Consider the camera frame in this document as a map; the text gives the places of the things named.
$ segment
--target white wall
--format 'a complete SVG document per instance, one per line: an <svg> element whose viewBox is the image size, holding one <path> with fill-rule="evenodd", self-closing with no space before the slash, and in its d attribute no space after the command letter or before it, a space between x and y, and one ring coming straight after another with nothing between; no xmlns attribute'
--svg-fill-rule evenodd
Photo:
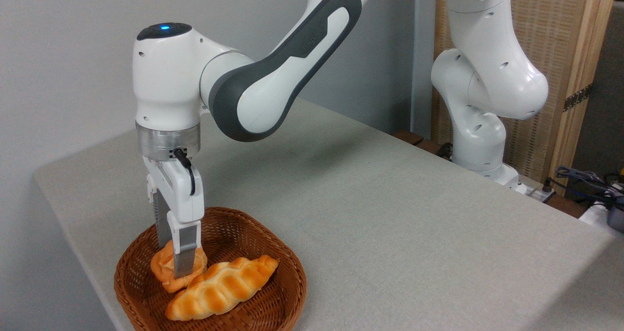
<svg viewBox="0 0 624 331"><path fill-rule="evenodd" d="M301 96L386 132L408 127L412 2L371 0ZM158 22L187 22L262 58L304 6L305 0L0 0L0 330L112 328L32 175L134 128L136 34ZM138 157L136 149L127 153Z"/></svg>

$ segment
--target wooden panel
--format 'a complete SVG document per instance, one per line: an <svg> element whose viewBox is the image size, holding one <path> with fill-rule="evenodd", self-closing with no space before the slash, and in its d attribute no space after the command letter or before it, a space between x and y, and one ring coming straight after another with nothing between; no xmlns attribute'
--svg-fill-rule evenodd
<svg viewBox="0 0 624 331"><path fill-rule="evenodd" d="M566 92L568 96L593 82L612 5L613 0L587 0L585 4L573 69L570 73L570 84ZM572 165L586 107L587 101L584 101L562 113L559 131L553 145L550 176L555 175L557 167Z"/></svg>

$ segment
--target black connector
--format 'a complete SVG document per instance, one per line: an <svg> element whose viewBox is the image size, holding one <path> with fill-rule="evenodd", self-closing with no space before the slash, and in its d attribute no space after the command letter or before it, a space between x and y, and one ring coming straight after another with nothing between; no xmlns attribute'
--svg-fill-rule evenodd
<svg viewBox="0 0 624 331"><path fill-rule="evenodd" d="M175 149L174 156L180 161L185 169L189 170L189 174L191 176L191 195L195 194L195 176L193 174L193 170L191 169L191 161L187 158L187 154L184 153L182 149Z"/></svg>

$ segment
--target bread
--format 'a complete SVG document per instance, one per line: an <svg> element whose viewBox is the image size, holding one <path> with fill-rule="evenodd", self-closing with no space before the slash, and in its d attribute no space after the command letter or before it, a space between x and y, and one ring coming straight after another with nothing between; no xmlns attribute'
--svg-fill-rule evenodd
<svg viewBox="0 0 624 331"><path fill-rule="evenodd" d="M170 320L191 320L227 313L238 303L252 298L268 282L278 264L278 260L268 255L214 264L174 297L165 316Z"/></svg>
<svg viewBox="0 0 624 331"><path fill-rule="evenodd" d="M184 287L196 278L196 276L206 271L208 258L201 247L195 250L195 261L193 262L193 272L190 275L176 278L174 271L174 242L170 240L165 247L156 252L150 262L150 268L156 278L162 282L162 286L169 293L174 293Z"/></svg>

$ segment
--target dark gray accent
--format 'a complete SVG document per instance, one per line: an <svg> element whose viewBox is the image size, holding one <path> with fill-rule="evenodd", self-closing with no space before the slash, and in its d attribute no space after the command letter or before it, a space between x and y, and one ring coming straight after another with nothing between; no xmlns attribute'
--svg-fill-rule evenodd
<svg viewBox="0 0 624 331"><path fill-rule="evenodd" d="M169 26L169 29L163 30L161 26ZM160 24L155 24L149 27L145 27L145 29L141 30L141 32L136 37L137 40L145 40L145 39L162 39L162 38L172 38L174 36L180 36L181 34L186 34L187 32L193 29L192 26L188 24L184 24L182 22L162 22Z"/></svg>
<svg viewBox="0 0 624 331"><path fill-rule="evenodd" d="M193 273L193 264L195 262L195 250L180 251L180 254L174 254L175 277L181 278Z"/></svg>
<svg viewBox="0 0 624 331"><path fill-rule="evenodd" d="M197 248L197 226L180 229L180 253L174 254L175 277L193 273L195 262L195 249Z"/></svg>
<svg viewBox="0 0 624 331"><path fill-rule="evenodd" d="M156 233L158 233L158 246L165 247L172 238L171 227L167 221L169 204L165 201L160 190L154 194L154 219L156 220Z"/></svg>
<svg viewBox="0 0 624 331"><path fill-rule="evenodd" d="M323 54L321 60L297 84L279 121L264 133L256 134L247 131L241 126L236 111L243 93L252 84L276 71L289 57L307 57L310 51L325 38L328 17L341 7L347 9L349 13L350 18L347 26L327 52ZM259 62L234 69L219 78L209 93L209 109L219 129L228 137L241 142L262 140L274 133L281 126L284 118L286 118L290 106L292 106L301 89L316 74L318 69L323 66L332 53L336 51L355 26L361 12L361 0L322 0L312 13L303 20L301 25L268 57Z"/></svg>

